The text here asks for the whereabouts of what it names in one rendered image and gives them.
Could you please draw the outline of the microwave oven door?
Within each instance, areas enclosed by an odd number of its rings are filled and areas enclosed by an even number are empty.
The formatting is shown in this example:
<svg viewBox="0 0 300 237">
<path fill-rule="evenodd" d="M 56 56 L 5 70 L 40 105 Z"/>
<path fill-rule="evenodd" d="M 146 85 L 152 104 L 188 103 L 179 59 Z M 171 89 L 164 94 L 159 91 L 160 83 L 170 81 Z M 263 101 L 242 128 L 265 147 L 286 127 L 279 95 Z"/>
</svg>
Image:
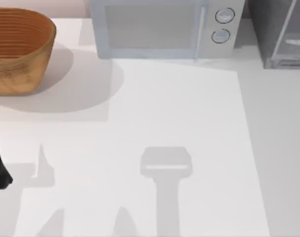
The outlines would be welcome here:
<svg viewBox="0 0 300 237">
<path fill-rule="evenodd" d="M 195 57 L 201 7 L 208 0 L 89 0 L 101 59 Z"/>
</svg>

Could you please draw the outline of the round microwave knob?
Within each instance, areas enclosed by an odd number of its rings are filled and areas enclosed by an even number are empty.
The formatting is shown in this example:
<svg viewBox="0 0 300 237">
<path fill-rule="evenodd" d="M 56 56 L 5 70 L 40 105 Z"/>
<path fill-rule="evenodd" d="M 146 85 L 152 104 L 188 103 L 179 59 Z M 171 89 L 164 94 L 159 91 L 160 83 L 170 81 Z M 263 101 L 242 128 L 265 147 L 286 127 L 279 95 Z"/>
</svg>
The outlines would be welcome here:
<svg viewBox="0 0 300 237">
<path fill-rule="evenodd" d="M 229 39 L 230 39 L 230 31 L 228 31 L 226 29 L 214 31 L 211 35 L 211 40 L 217 44 L 225 43 Z"/>
<path fill-rule="evenodd" d="M 215 20 L 220 24 L 227 24 L 235 17 L 235 12 L 232 8 L 219 9 L 215 14 Z"/>
</svg>

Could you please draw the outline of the pale microwave oven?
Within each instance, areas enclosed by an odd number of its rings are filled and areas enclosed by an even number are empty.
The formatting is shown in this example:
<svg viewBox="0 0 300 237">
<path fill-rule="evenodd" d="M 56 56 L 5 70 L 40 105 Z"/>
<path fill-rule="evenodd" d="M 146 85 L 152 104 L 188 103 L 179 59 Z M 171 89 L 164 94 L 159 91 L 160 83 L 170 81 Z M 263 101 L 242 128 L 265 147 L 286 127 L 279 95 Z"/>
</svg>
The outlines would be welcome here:
<svg viewBox="0 0 300 237">
<path fill-rule="evenodd" d="M 244 3 L 245 0 L 208 0 L 198 59 L 216 59 L 227 58 L 231 56 L 243 12 Z M 228 7 L 234 10 L 234 19 L 227 24 L 218 23 L 215 20 L 216 12 L 219 9 Z M 211 35 L 214 31 L 221 29 L 230 31 L 230 39 L 222 44 L 214 43 L 211 40 Z"/>
</svg>

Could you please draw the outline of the brown woven basket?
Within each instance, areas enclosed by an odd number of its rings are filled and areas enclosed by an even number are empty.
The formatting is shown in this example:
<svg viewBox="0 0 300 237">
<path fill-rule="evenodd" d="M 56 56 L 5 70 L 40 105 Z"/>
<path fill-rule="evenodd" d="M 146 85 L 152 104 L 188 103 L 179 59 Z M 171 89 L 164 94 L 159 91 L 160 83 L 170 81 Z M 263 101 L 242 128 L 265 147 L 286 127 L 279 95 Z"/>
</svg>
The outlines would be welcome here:
<svg viewBox="0 0 300 237">
<path fill-rule="evenodd" d="M 42 13 L 0 7 L 0 95 L 28 94 L 39 87 L 56 33 Z"/>
</svg>

